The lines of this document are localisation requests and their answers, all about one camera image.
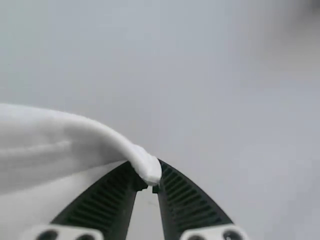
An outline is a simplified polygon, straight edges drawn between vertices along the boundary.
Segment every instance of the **white towel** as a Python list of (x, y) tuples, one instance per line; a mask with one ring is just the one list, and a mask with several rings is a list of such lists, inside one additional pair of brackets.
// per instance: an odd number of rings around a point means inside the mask
[(158, 159), (106, 125), (0, 104), (0, 239), (16, 239), (26, 228), (48, 223), (115, 166), (107, 164), (124, 160), (149, 185), (159, 182)]

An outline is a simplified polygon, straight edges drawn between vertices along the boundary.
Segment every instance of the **screw hole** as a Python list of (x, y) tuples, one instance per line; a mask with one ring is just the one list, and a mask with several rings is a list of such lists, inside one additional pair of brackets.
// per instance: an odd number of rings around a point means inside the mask
[(90, 234), (84, 234), (77, 237), (76, 240), (95, 240), (95, 237)]
[(36, 240), (56, 240), (58, 237), (58, 233), (56, 230), (47, 230), (42, 232)]
[(224, 240), (243, 240), (242, 236), (234, 230), (225, 231), (223, 238)]
[(193, 235), (193, 236), (189, 237), (187, 240), (206, 240), (206, 239), (200, 235)]

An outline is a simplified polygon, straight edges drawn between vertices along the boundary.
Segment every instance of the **gray background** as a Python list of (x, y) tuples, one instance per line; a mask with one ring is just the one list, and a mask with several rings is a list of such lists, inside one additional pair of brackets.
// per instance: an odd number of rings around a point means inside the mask
[[(253, 240), (312, 239), (320, 19), (307, 5), (0, 0), (0, 101), (109, 125), (194, 180)], [(162, 239), (157, 200), (139, 198), (128, 239)]]

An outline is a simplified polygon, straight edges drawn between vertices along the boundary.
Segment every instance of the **ridged rubber grip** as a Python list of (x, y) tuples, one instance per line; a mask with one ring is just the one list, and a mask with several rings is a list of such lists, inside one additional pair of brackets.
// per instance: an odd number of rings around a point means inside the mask
[(162, 178), (152, 191), (158, 194), (165, 240), (179, 240), (188, 229), (233, 223), (190, 179), (165, 162), (160, 163)]
[(83, 192), (52, 223), (97, 229), (105, 240), (125, 240), (137, 191), (147, 187), (125, 162)]

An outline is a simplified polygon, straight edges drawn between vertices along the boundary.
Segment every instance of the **white fabric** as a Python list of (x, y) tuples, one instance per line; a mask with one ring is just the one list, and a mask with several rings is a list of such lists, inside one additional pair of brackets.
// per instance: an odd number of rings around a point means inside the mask
[(159, 182), (158, 159), (99, 122), (0, 104), (0, 239), (49, 222), (113, 168), (96, 167), (124, 160), (149, 185)]

